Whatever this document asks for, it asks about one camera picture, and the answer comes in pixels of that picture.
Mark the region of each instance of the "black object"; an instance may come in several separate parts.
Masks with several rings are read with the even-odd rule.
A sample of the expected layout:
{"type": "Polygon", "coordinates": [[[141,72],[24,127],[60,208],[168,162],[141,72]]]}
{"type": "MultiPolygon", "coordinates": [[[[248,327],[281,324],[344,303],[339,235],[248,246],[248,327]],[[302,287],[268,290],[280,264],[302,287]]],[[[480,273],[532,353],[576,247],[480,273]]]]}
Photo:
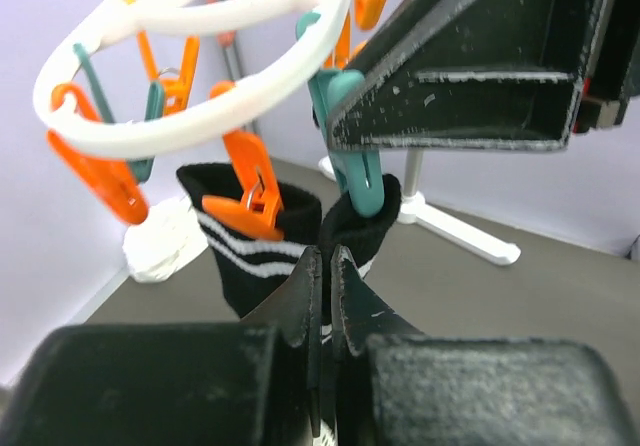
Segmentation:
{"type": "Polygon", "coordinates": [[[592,99],[623,104],[583,127],[640,93],[639,19],[636,0],[405,0],[349,63],[366,80],[328,147],[564,148],[590,67],[592,99]]]}
{"type": "Polygon", "coordinates": [[[330,268],[326,367],[321,262],[308,248],[238,324],[59,330],[24,373],[0,445],[310,444],[326,382],[343,445],[640,444],[593,350],[429,338],[371,291],[343,247],[330,268]]]}

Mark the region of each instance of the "teal clothespin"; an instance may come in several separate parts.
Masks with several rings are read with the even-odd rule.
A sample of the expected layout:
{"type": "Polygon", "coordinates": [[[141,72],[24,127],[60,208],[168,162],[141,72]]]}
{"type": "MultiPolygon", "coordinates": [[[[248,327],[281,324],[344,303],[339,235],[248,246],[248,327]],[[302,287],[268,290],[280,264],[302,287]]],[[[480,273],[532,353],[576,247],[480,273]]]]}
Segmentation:
{"type": "MultiPolygon", "coordinates": [[[[151,121],[162,117],[164,110],[164,88],[160,81],[152,81],[149,85],[149,95],[147,96],[147,110],[144,114],[145,121],[151,121]]],[[[127,163],[129,169],[136,177],[138,184],[145,183],[151,177],[151,169],[153,168],[153,158],[137,159],[127,163]]]]}
{"type": "MultiPolygon", "coordinates": [[[[109,103],[107,102],[107,97],[105,96],[102,85],[98,80],[98,75],[96,74],[95,69],[93,69],[93,65],[91,64],[91,59],[89,57],[89,54],[87,53],[87,50],[82,44],[76,43],[73,45],[73,52],[78,57],[80,66],[82,67],[84,73],[87,75],[89,87],[91,88],[91,94],[93,96],[93,100],[96,103],[96,107],[98,108],[98,112],[100,113],[102,121],[107,124],[115,123],[116,121],[113,118],[113,113],[111,112],[111,108],[109,107],[109,103]]],[[[157,119],[162,116],[164,108],[164,96],[165,94],[162,84],[157,81],[153,81],[149,85],[149,95],[147,96],[147,110],[144,118],[145,121],[157,119]]],[[[127,161],[127,164],[129,165],[129,169],[131,169],[131,172],[134,174],[138,183],[146,182],[151,176],[153,158],[127,161]]]]}
{"type": "MultiPolygon", "coordinates": [[[[296,38],[318,21],[318,13],[307,13],[296,24],[296,38]]],[[[355,87],[364,81],[360,71],[321,69],[308,82],[313,109],[322,136],[327,141],[326,121],[329,112],[355,87]]],[[[329,159],[340,191],[349,192],[354,209],[366,218],[377,214],[384,204],[384,186],[380,154],[377,151],[329,152],[329,159]]]]}

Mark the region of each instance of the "stand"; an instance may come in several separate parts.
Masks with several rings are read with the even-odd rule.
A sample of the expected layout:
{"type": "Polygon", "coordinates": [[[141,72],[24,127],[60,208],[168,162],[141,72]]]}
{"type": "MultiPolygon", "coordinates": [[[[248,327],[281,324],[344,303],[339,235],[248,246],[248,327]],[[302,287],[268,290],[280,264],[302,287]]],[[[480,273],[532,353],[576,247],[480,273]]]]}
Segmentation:
{"type": "MultiPolygon", "coordinates": [[[[409,150],[407,153],[398,222],[417,224],[497,266],[515,263],[521,253],[518,246],[505,243],[426,203],[424,195],[418,191],[422,156],[422,150],[409,150]]],[[[318,167],[325,177],[335,181],[328,156],[320,160],[318,167]]]]}

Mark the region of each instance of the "wall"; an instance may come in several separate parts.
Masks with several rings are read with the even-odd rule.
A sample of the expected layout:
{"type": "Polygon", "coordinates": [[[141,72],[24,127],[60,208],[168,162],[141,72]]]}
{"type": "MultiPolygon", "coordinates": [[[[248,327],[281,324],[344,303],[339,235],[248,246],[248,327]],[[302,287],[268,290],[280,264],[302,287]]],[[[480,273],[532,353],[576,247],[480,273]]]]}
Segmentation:
{"type": "MultiPolygon", "coordinates": [[[[388,1],[385,17],[400,1],[388,1]]],[[[240,33],[250,71],[271,64],[291,46],[296,18],[292,15],[240,33]],[[269,48],[260,46],[265,37],[269,48]]],[[[364,37],[360,34],[352,44],[364,37]]],[[[439,204],[591,248],[625,253],[640,234],[639,119],[640,106],[634,104],[624,127],[574,138],[569,150],[560,154],[431,151],[425,156],[422,191],[439,204]]],[[[265,115],[260,124],[275,156],[315,167],[326,154],[311,120],[306,86],[265,115]]],[[[387,170],[403,173],[404,153],[386,152],[383,160],[387,170]]]]}
{"type": "MultiPolygon", "coordinates": [[[[51,153],[31,105],[40,67],[100,1],[0,0],[6,18],[0,39],[0,384],[124,266],[124,226],[51,153]]],[[[151,41],[160,67],[180,65],[182,41],[151,41]]],[[[94,65],[114,115],[142,119],[148,82],[135,40],[100,53],[94,65]]],[[[215,40],[203,39],[192,101],[205,100],[224,71],[215,40]]],[[[224,157],[216,141],[158,158],[144,186],[149,202],[180,193],[174,176],[179,165],[224,157]]]]}

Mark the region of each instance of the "gray surface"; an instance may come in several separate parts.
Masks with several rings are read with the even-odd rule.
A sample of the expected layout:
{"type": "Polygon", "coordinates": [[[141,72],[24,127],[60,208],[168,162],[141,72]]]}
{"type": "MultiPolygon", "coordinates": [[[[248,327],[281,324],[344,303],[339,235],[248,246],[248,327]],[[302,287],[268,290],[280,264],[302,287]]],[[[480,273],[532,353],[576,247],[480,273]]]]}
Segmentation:
{"type": "MultiPolygon", "coordinates": [[[[337,197],[320,173],[277,164],[278,178],[323,199],[337,197]]],[[[640,423],[638,264],[459,215],[517,243],[521,259],[498,268],[417,227],[395,225],[367,282],[427,334],[544,336],[588,343],[616,372],[640,423]]],[[[207,251],[162,284],[126,282],[90,322],[232,320],[207,251]]]]}

